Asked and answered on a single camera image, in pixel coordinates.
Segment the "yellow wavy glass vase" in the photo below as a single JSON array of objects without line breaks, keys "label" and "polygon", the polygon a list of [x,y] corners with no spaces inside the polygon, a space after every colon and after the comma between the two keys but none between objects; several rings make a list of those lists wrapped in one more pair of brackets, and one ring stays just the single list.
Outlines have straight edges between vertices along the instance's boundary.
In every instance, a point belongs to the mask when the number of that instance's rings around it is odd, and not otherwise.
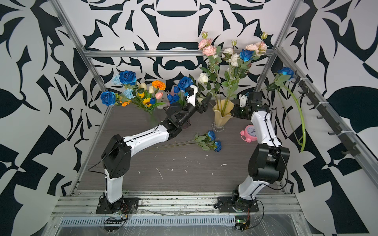
[{"label": "yellow wavy glass vase", "polygon": [[234,103],[229,99],[216,100],[216,105],[213,107],[215,113],[214,122],[212,123],[212,129],[215,132],[224,130],[224,126],[232,118],[231,111],[233,107]]}]

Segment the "blue rose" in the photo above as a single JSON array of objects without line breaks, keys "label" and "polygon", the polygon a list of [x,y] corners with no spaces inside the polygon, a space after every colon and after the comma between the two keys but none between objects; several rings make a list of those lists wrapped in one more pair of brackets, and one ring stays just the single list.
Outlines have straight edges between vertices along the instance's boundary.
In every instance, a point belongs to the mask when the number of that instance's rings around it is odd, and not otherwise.
[{"label": "blue rose", "polygon": [[235,53],[232,48],[228,48],[223,52],[222,59],[228,64],[228,69],[224,73],[227,85],[223,85],[223,88],[226,89],[227,99],[236,98],[239,82],[247,76],[254,54],[254,51],[246,49],[242,49],[240,53]]},{"label": "blue rose", "polygon": [[265,87],[267,91],[279,90],[281,87],[284,87],[287,81],[294,78],[294,71],[289,67],[283,67],[274,73],[274,76],[273,82]]},{"label": "blue rose", "polygon": [[194,138],[189,141],[184,141],[180,143],[175,144],[169,144],[167,147],[175,147],[175,146],[183,146],[183,145],[190,145],[195,144],[199,145],[201,147],[203,146],[213,146],[215,143],[216,135],[214,131],[208,131],[207,133],[203,135],[195,134]]},{"label": "blue rose", "polygon": [[194,82],[193,82],[193,80],[192,80],[192,78],[190,78],[190,77],[183,77],[180,81],[179,81],[179,83],[178,83],[178,87],[181,89],[181,90],[184,90],[185,91],[185,89],[187,88],[187,87],[189,87],[189,86],[191,86],[191,85],[193,85],[194,84]]}]

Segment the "blue rose low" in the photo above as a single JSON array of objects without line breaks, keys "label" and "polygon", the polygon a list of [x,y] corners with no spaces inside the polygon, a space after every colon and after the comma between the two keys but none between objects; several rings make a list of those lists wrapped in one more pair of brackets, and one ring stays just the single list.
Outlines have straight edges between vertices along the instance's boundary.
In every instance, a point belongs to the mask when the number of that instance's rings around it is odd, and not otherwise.
[{"label": "blue rose low", "polygon": [[174,148],[174,147],[183,147],[183,146],[189,146],[189,145],[196,145],[199,146],[204,151],[215,151],[220,152],[222,150],[222,144],[220,140],[214,140],[214,141],[190,141],[190,142],[183,142],[179,144],[171,144],[171,145],[162,145],[158,146],[157,148]]}]

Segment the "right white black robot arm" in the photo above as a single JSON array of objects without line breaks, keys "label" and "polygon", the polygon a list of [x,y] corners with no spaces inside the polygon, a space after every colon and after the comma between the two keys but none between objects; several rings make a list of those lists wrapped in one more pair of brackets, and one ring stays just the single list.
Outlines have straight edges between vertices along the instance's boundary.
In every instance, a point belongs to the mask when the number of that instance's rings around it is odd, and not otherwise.
[{"label": "right white black robot arm", "polygon": [[239,96],[231,115],[251,121],[251,125],[240,132],[242,139],[249,143],[258,142],[248,164],[248,177],[233,192],[232,202],[252,203],[257,194],[265,187],[280,182],[287,170],[290,156],[288,148],[282,146],[275,135],[270,109],[262,103],[261,92],[251,92]]}]

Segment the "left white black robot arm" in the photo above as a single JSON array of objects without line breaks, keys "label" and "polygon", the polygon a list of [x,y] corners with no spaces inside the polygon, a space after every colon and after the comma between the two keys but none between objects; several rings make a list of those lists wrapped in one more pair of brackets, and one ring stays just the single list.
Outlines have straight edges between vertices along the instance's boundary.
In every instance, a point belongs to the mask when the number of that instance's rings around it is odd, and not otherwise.
[{"label": "left white black robot arm", "polygon": [[171,104],[166,110],[167,117],[158,126],[145,132],[121,137],[115,135],[105,148],[101,162],[106,175],[104,198],[108,204],[114,204],[123,197],[122,185],[124,174],[128,172],[131,158],[138,152],[155,144],[175,138],[195,112],[204,113],[208,109],[212,95],[198,101],[195,95],[194,103],[187,103],[185,107],[180,103]]}]

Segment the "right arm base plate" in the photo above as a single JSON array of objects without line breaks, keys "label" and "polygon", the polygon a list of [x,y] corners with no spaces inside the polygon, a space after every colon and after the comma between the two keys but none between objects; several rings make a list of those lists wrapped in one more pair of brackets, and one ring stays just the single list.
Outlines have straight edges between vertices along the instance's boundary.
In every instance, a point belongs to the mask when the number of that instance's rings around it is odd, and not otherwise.
[{"label": "right arm base plate", "polygon": [[218,209],[220,213],[255,213],[259,211],[256,200],[245,200],[233,197],[218,197],[214,209]]}]

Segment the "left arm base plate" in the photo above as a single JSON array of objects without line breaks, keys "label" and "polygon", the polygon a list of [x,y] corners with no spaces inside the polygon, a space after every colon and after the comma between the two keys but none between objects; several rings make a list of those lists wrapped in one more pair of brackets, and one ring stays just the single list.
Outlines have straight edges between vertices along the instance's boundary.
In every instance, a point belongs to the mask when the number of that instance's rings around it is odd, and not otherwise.
[{"label": "left arm base plate", "polygon": [[139,198],[121,198],[114,203],[108,202],[107,198],[101,196],[95,211],[96,214],[129,214],[138,210]]}]

